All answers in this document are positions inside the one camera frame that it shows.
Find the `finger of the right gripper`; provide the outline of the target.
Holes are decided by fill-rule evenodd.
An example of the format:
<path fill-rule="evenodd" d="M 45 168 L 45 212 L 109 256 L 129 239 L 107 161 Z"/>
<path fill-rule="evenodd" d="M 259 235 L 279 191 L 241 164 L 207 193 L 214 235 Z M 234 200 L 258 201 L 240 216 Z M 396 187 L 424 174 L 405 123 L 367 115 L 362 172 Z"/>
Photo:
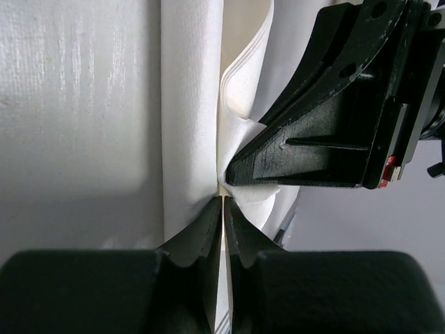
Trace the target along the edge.
<path fill-rule="evenodd" d="M 314 108 L 357 78 L 377 56 L 406 1 L 364 1 L 322 8 L 302 60 L 260 122 L 271 125 L 292 109 Z"/>
<path fill-rule="evenodd" d="M 381 81 L 379 74 L 294 75 L 260 120 L 265 129 L 230 161 L 226 181 L 379 187 Z"/>

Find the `white paper napkin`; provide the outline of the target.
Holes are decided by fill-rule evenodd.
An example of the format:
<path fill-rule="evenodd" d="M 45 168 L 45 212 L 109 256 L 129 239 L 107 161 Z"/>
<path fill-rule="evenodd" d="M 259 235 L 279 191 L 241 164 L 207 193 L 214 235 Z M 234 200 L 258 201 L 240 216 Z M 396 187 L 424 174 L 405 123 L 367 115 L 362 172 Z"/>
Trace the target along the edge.
<path fill-rule="evenodd" d="M 162 1 L 164 237 L 226 191 L 273 237 L 298 190 L 230 186 L 230 160 L 263 125 L 299 65 L 326 1 Z"/>

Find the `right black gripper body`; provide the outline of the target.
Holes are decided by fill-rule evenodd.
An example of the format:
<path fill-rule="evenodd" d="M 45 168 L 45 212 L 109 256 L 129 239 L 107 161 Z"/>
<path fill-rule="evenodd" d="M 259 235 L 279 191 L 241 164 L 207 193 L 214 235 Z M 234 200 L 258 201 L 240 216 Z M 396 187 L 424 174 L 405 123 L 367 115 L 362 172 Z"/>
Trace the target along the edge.
<path fill-rule="evenodd" d="M 401 178 L 417 143 L 444 140 L 444 10 L 408 1 L 395 35 L 377 59 L 398 76 L 386 98 L 362 187 L 383 188 Z"/>

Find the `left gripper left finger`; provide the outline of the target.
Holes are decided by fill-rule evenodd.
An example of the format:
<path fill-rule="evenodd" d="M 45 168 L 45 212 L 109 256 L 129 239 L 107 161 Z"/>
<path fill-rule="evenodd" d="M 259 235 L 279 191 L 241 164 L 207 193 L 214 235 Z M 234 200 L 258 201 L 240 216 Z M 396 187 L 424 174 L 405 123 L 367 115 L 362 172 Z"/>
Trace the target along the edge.
<path fill-rule="evenodd" d="M 212 333 L 222 198 L 154 250 L 27 250 L 1 268 L 2 333 Z"/>

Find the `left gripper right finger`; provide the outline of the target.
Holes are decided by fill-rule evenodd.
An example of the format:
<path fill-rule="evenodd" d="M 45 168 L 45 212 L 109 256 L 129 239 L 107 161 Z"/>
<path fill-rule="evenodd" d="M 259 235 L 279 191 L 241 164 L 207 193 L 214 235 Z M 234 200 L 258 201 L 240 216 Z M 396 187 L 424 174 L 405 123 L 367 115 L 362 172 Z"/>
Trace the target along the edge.
<path fill-rule="evenodd" d="M 394 251 L 290 252 L 225 198 L 233 333 L 443 333 L 419 263 Z"/>

